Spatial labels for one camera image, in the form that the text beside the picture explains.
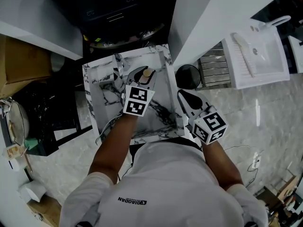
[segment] marble tray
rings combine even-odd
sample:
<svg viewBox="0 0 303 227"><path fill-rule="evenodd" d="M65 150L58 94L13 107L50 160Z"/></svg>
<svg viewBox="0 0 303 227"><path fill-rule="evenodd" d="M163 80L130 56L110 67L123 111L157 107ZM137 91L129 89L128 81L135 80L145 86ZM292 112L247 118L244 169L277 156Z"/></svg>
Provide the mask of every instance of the marble tray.
<svg viewBox="0 0 303 227"><path fill-rule="evenodd" d="M121 55L131 64L131 68L123 74L125 81L129 72L141 66L149 66L157 71L153 89L156 93L144 117L138 119L131 144L183 136L183 113L177 100L177 83L168 45L137 49ZM121 96L114 86L113 73L105 73L105 68L112 68L112 65L112 56L83 65L86 99L96 138L106 123L122 111ZM114 122L110 123L104 136Z"/></svg>

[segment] white wall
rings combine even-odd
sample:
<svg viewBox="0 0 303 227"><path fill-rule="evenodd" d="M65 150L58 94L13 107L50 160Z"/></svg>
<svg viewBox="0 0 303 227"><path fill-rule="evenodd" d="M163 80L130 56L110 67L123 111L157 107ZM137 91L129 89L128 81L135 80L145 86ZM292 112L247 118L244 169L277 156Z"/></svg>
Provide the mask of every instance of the white wall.
<svg viewBox="0 0 303 227"><path fill-rule="evenodd" d="M51 0L0 0L0 33L56 52L82 58L82 35Z"/></svg>
<svg viewBox="0 0 303 227"><path fill-rule="evenodd" d="M191 0L177 0L169 34L169 48L175 67L196 61L273 0L198 1L200 3L196 5ZM188 17L190 8L193 17L190 20L180 19Z"/></svg>
<svg viewBox="0 0 303 227"><path fill-rule="evenodd" d="M0 222L5 227L48 226L38 221L20 198L17 189L28 182L28 178L24 171L13 172L10 169L8 161L2 156L4 147L4 139L0 133Z"/></svg>

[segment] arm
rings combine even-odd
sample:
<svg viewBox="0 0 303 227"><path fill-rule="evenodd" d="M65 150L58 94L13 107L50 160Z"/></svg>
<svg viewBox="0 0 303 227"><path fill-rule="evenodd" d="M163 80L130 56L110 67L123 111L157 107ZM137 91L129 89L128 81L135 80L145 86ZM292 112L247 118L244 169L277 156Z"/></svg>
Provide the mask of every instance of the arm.
<svg viewBox="0 0 303 227"><path fill-rule="evenodd" d="M89 174L101 172L113 183L117 182L118 172L126 158L137 119L138 116L125 114L117 120L96 152Z"/></svg>
<svg viewBox="0 0 303 227"><path fill-rule="evenodd" d="M235 184L242 184L239 170L229 159L219 142L203 147L206 164L213 171L219 185L227 190Z"/></svg>

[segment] white sink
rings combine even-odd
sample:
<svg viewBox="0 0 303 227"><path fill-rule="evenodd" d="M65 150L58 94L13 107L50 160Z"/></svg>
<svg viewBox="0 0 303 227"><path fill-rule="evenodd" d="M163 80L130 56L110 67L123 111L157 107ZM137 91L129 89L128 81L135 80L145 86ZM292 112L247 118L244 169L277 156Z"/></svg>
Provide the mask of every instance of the white sink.
<svg viewBox="0 0 303 227"><path fill-rule="evenodd" d="M270 23L250 19L242 30L235 31L250 44L249 63L252 74L248 70L241 47L233 38L234 33L222 41L233 87L241 89L289 80L285 52L275 26L279 24L281 19Z"/></svg>

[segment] sink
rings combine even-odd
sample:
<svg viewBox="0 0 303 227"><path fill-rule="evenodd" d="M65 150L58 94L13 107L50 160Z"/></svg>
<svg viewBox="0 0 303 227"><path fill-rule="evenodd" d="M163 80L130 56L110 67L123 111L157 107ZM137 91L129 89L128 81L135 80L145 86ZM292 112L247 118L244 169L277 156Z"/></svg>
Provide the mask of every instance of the sink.
<svg viewBox="0 0 303 227"><path fill-rule="evenodd" d="M139 117L131 145L159 141L184 135L182 110L177 100L177 83L167 45L157 45L121 53L131 64L123 80L134 69L149 66L156 70L155 94L144 117ZM109 120L122 112L121 96L114 85L113 57L83 65L84 87L96 138ZM105 130L104 136L112 127Z"/></svg>
<svg viewBox="0 0 303 227"><path fill-rule="evenodd" d="M275 24L281 23L263 23L250 19L245 27L236 31L250 45L249 64L252 74L240 45L234 39L234 33L222 41L233 87L241 89L290 79L285 52Z"/></svg>

